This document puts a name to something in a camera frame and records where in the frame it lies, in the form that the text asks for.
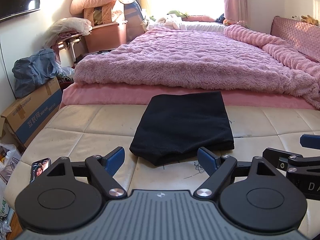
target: black fabric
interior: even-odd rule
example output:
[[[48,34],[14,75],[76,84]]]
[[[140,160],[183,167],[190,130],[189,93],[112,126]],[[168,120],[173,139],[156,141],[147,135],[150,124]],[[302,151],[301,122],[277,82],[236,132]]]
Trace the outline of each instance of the black fabric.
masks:
[[[158,166],[196,156],[199,147],[232,150],[234,141],[219,91],[154,96],[130,151]]]
[[[225,17],[223,13],[218,19],[216,19],[216,23],[223,23],[224,20],[225,20]]]

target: blue stripe on cardboard box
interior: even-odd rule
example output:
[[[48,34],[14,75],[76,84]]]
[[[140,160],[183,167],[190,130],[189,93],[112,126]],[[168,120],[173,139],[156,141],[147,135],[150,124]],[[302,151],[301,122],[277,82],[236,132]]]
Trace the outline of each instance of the blue stripe on cardboard box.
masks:
[[[62,92],[58,89],[41,106],[36,109],[15,132],[22,143],[25,143],[48,115],[61,103]]]

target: wooden floor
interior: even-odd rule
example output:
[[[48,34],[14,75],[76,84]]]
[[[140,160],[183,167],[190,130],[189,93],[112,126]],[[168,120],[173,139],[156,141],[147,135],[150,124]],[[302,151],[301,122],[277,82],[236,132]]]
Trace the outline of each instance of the wooden floor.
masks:
[[[7,240],[13,240],[22,232],[22,228],[19,224],[18,217],[17,217],[16,213],[14,213],[14,215],[13,215],[10,226],[11,226],[12,232],[7,234],[7,236],[6,236]]]

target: black cord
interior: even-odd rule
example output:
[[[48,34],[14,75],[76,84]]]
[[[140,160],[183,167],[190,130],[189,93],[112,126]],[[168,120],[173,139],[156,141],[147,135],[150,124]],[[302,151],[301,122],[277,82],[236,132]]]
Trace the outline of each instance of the black cord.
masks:
[[[5,73],[7,74],[7,79],[8,79],[10,88],[11,88],[11,90],[12,90],[12,93],[13,93],[14,98],[17,99],[17,98],[16,98],[16,95],[15,95],[14,92],[13,92],[11,83],[10,83],[10,79],[9,79],[9,76],[8,76],[7,68],[5,67],[4,58],[3,58],[3,54],[2,54],[2,47],[1,47],[1,37],[0,37],[0,51],[1,51],[1,57],[2,57],[2,62],[3,62],[4,70],[5,70]]]

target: bright window light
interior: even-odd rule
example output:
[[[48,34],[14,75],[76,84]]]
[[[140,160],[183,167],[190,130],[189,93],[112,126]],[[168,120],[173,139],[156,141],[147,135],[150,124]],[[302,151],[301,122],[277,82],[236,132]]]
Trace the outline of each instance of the bright window light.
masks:
[[[30,3],[29,3],[29,6],[28,6],[28,9],[29,10],[33,10],[36,8],[36,1],[35,0],[32,0]]]

